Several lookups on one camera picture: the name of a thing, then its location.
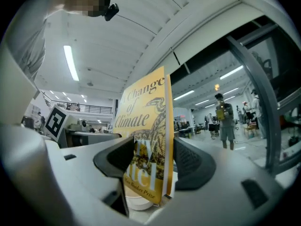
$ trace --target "ceiling light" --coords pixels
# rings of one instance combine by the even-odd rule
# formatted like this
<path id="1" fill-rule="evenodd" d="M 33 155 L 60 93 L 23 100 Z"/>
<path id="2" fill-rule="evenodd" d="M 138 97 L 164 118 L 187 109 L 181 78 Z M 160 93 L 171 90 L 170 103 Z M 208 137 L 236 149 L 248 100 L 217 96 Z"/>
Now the ceiling light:
<path id="1" fill-rule="evenodd" d="M 181 95 L 181 96 L 175 98 L 174 100 L 178 100 L 178 99 L 180 99 L 180 98 L 182 98 L 182 97 L 184 97 L 184 96 L 187 96 L 187 95 L 189 95 L 189 94 L 191 94 L 191 93 L 193 93 L 193 92 L 194 92 L 194 90 L 191 90 L 191 91 L 185 93 L 184 95 Z"/>
<path id="2" fill-rule="evenodd" d="M 211 106 L 213 106 L 213 105 L 215 105 L 215 104 L 212 104 L 212 105 L 205 106 L 205 108 L 207 108 L 207 107 L 211 107 Z"/>
<path id="3" fill-rule="evenodd" d="M 223 93 L 223 95 L 226 95 L 226 94 L 228 94 L 228 93 L 231 93 L 232 91 L 235 91 L 235 90 L 237 90 L 237 89 L 238 89 L 238 87 L 235 88 L 235 89 L 233 89 L 233 90 L 230 90 L 230 91 L 228 91 L 228 92 L 226 92 L 226 93 Z"/>
<path id="4" fill-rule="evenodd" d="M 221 80 L 222 80 L 222 79 L 225 79 L 225 78 L 228 77 L 229 75 L 234 74 L 235 72 L 241 70 L 242 68 L 243 68 L 243 66 L 240 66 L 240 67 L 236 68 L 235 70 L 232 70 L 232 71 L 230 71 L 229 73 L 227 73 L 227 74 L 221 76 L 220 79 L 221 79 Z"/>
<path id="5" fill-rule="evenodd" d="M 74 81 L 79 81 L 79 77 L 77 76 L 73 57 L 72 57 L 72 50 L 70 46 L 64 46 L 64 51 L 65 51 L 65 56 L 66 56 L 66 61 L 71 73 L 71 76 Z"/>
<path id="6" fill-rule="evenodd" d="M 202 102 L 200 102 L 200 103 L 197 103 L 196 105 L 199 105 L 199 104 L 201 104 L 201 103 L 205 103 L 205 102 L 207 102 L 207 101 L 209 101 L 209 100 L 204 100 L 204 101 L 202 101 Z"/>
<path id="7" fill-rule="evenodd" d="M 230 100 L 230 99 L 232 99 L 232 98 L 234 98 L 235 96 L 232 96 L 232 97 L 230 97 L 230 98 L 228 98 L 228 99 L 225 99 L 224 101 L 226 101 L 226 100 Z"/>

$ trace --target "book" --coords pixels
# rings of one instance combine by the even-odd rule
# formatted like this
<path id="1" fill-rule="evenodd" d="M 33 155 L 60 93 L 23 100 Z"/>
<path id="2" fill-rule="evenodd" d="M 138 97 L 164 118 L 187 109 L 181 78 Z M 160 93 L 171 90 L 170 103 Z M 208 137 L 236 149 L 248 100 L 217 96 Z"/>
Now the book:
<path id="1" fill-rule="evenodd" d="M 173 176 L 173 105 L 170 76 L 158 68 L 125 89 L 113 133 L 135 138 L 124 185 L 153 202 L 170 194 Z"/>

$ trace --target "person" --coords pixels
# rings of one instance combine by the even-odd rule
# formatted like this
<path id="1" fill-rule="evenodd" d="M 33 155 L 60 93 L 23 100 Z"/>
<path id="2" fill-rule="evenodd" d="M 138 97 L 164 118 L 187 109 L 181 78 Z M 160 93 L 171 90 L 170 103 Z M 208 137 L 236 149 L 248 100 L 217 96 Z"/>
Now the person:
<path id="1" fill-rule="evenodd" d="M 34 130 L 35 131 L 39 131 L 40 130 L 40 127 L 41 127 L 41 112 L 38 112 L 38 116 L 37 116 L 37 119 L 34 121 Z"/>
<path id="2" fill-rule="evenodd" d="M 80 111 L 79 103 L 76 106 L 77 106 L 76 111 Z"/>
<path id="3" fill-rule="evenodd" d="M 205 130 L 208 130 L 208 119 L 207 119 L 207 116 L 205 116 Z"/>
<path id="4" fill-rule="evenodd" d="M 27 0 L 18 10 L 5 35 L 16 63 L 34 82 L 45 57 L 47 18 L 57 11 L 83 16 L 104 16 L 111 0 Z"/>
<path id="5" fill-rule="evenodd" d="M 209 131 L 210 131 L 210 135 L 211 135 L 211 139 L 215 139 L 215 127 L 214 127 L 214 123 L 213 123 L 213 119 L 212 119 L 212 114 L 209 113 L 209 115 L 207 116 L 207 120 L 208 120 L 208 124 L 209 124 Z"/>
<path id="6" fill-rule="evenodd" d="M 236 106 L 236 110 L 237 110 L 237 114 L 238 114 L 239 123 L 242 124 L 243 123 L 243 115 L 242 115 L 241 109 L 238 107 L 238 105 Z"/>
<path id="7" fill-rule="evenodd" d="M 218 105 L 216 107 L 217 119 L 220 122 L 220 135 L 223 148 L 227 149 L 227 139 L 230 141 L 230 150 L 234 150 L 234 128 L 233 128 L 233 108 L 229 103 L 225 103 L 222 94 L 218 93 L 215 98 Z"/>
<path id="8" fill-rule="evenodd" d="M 90 133 L 95 133 L 95 129 L 90 125 L 90 130 L 89 130 Z"/>
<path id="9" fill-rule="evenodd" d="M 175 130 L 179 130 L 180 129 L 180 126 L 179 126 L 179 123 L 178 123 L 177 120 L 174 120 L 174 125 L 175 125 L 175 127 L 174 127 Z"/>
<path id="10" fill-rule="evenodd" d="M 265 139 L 266 138 L 266 130 L 265 130 L 265 127 L 264 127 L 262 107 L 261 107 L 261 102 L 260 102 L 260 99 L 259 99 L 258 94 L 256 92 L 256 89 L 252 90 L 251 95 L 254 96 L 253 103 L 252 103 L 252 108 L 255 110 L 255 115 L 256 115 L 256 118 L 257 118 L 259 131 L 261 133 L 261 138 Z"/>
<path id="11" fill-rule="evenodd" d="M 250 107 L 249 103 L 247 102 L 244 102 L 244 112 L 246 113 L 246 117 L 247 117 L 247 120 L 248 120 L 248 123 L 251 121 L 251 119 L 253 119 L 253 115 L 251 114 L 251 110 L 252 108 Z"/>

